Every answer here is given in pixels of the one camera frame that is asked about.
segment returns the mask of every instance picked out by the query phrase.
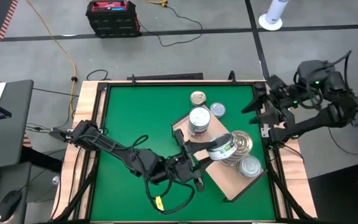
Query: gray floor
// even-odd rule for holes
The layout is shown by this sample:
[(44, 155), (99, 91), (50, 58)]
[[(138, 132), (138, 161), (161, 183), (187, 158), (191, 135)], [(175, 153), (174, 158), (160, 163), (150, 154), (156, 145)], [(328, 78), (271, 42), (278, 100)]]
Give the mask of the gray floor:
[[(89, 0), (33, 0), (55, 35), (91, 34), (85, 17)], [(177, 19), (169, 9), (137, 4), (139, 20), (149, 30), (198, 29), (196, 24)], [(249, 28), (246, 5), (243, 0), (171, 0), (170, 6), (179, 15), (200, 21), (204, 28)], [(256, 19), (269, 7), (270, 0), (252, 0)], [(288, 3), (282, 19), (285, 27), (328, 26), (358, 24), (358, 1), (351, 0), (297, 0)], [(7, 31), (7, 37), (47, 35), (41, 22), (26, 1), (19, 5)], [(163, 36), (163, 43), (191, 39), (192, 35)], [(349, 61), (349, 82), (358, 95), (358, 30), (325, 30), (297, 32), (264, 32), (260, 39), (269, 72), (290, 83), (298, 64), (304, 60), (336, 60), (353, 50)], [(96, 69), (109, 71), (109, 78), (122, 80), (132, 74), (165, 75), (203, 72), (205, 79), (226, 79), (234, 70), (240, 79), (263, 79), (254, 39), (251, 33), (205, 34), (202, 38), (184, 45), (161, 47), (156, 37), (136, 39), (78, 39), (60, 43), (72, 55), (78, 78)], [(343, 64), (337, 69), (342, 71)], [(51, 40), (27, 42), (0, 42), (0, 77), (4, 82), (33, 79), (35, 86), (55, 91), (70, 91), (71, 65)], [(47, 127), (58, 126), (67, 118), (69, 97), (39, 91), (33, 92), (28, 122)], [(316, 114), (315, 111), (293, 111), (297, 121)], [(348, 151), (358, 152), (358, 127), (334, 129), (338, 143)], [(65, 147), (47, 134), (29, 133), (40, 152), (53, 152)], [(305, 134), (300, 138), (308, 177), (332, 172), (358, 164), (358, 156), (345, 154), (329, 137), (327, 128)], [(53, 156), (62, 158), (63, 152)], [(33, 169), (35, 176), (41, 170)], [(50, 190), (53, 173), (45, 172), (30, 186), (29, 202), (54, 197)], [(53, 201), (29, 203), (26, 223), (49, 218)]]

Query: can lid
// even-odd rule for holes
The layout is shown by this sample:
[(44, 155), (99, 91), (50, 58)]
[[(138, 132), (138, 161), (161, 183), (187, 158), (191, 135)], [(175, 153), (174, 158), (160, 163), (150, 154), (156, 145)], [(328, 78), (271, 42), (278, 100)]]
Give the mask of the can lid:
[(207, 109), (199, 106), (193, 108), (190, 111), (189, 120), (191, 124), (198, 127), (203, 127), (209, 124), (209, 121), (211, 120), (211, 114)]
[(234, 140), (238, 145), (238, 151), (249, 153), (252, 149), (252, 139), (245, 131), (233, 131)]
[(259, 160), (254, 156), (244, 157), (240, 161), (241, 172), (246, 177), (257, 177), (262, 169)]
[(202, 105), (206, 101), (206, 95), (202, 91), (194, 91), (190, 95), (190, 100), (193, 105)]
[(221, 118), (226, 112), (226, 108), (221, 103), (213, 103), (209, 109), (217, 118)]

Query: tin can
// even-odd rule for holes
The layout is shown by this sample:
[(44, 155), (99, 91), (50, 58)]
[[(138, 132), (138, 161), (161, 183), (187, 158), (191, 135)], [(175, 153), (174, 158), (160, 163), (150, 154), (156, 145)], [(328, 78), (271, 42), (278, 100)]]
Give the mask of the tin can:
[(252, 139), (244, 131), (233, 131), (234, 142), (237, 144), (237, 150), (227, 159), (221, 160), (224, 165), (234, 166), (252, 149)]
[(221, 103), (213, 103), (213, 104), (211, 104), (211, 106), (209, 107), (209, 110), (217, 118), (223, 117), (223, 115), (226, 112), (226, 108)]
[(237, 149), (237, 144), (234, 142), (232, 134), (224, 134), (218, 138), (212, 139), (216, 142), (216, 146), (207, 149), (209, 157), (212, 160), (221, 160), (228, 158)]
[(202, 91), (194, 91), (190, 95), (190, 101), (193, 106), (201, 106), (206, 102), (206, 95)]
[(237, 169), (241, 176), (246, 178), (254, 178), (260, 174), (262, 165), (260, 165), (260, 162), (256, 157), (246, 156), (238, 163)]
[(189, 134), (198, 137), (208, 130), (211, 114), (204, 107), (193, 108), (189, 113)]

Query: desk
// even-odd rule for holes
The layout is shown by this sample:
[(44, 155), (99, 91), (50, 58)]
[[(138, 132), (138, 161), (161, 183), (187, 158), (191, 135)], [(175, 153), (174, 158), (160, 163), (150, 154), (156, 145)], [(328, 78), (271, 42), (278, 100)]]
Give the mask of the desk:
[(23, 146), (23, 137), (32, 95), (32, 80), (6, 83), (0, 107), (12, 113), (0, 120), (0, 167), (31, 162), (54, 172), (60, 172), (62, 162)]
[[(0, 168), (0, 202), (8, 192), (19, 190), (21, 187), (29, 184), (30, 171), (31, 164), (28, 162)], [(5, 224), (24, 223), (28, 187), (24, 187), (21, 192), (22, 198), (19, 205), (12, 217), (4, 222)]]

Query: green table surface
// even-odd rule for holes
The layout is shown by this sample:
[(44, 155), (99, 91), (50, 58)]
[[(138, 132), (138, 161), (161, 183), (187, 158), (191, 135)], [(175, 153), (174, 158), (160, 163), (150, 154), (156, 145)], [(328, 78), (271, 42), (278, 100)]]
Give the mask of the green table surface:
[[(171, 124), (188, 113), (193, 105), (190, 94), (203, 91), (207, 106), (221, 102), (226, 114), (220, 119), (229, 131), (250, 134), (254, 146), (250, 152), (265, 168), (259, 127), (250, 125), (256, 113), (241, 114), (252, 98), (251, 86), (120, 86), (112, 87), (108, 99), (105, 128), (108, 136), (129, 146), (139, 136), (149, 135), (138, 148), (150, 148), (161, 156), (180, 152), (171, 135)], [(204, 175), (204, 192), (196, 192), (185, 208), (170, 215), (154, 210), (145, 194), (141, 177), (135, 177), (122, 162), (106, 152), (101, 153), (94, 192), (91, 221), (202, 221), (202, 220), (274, 220), (269, 180), (263, 176), (234, 203), (224, 203), (224, 194), (210, 176)], [(154, 197), (162, 194), (167, 182), (150, 185)], [(169, 210), (188, 199), (190, 189), (174, 184), (162, 199)]]

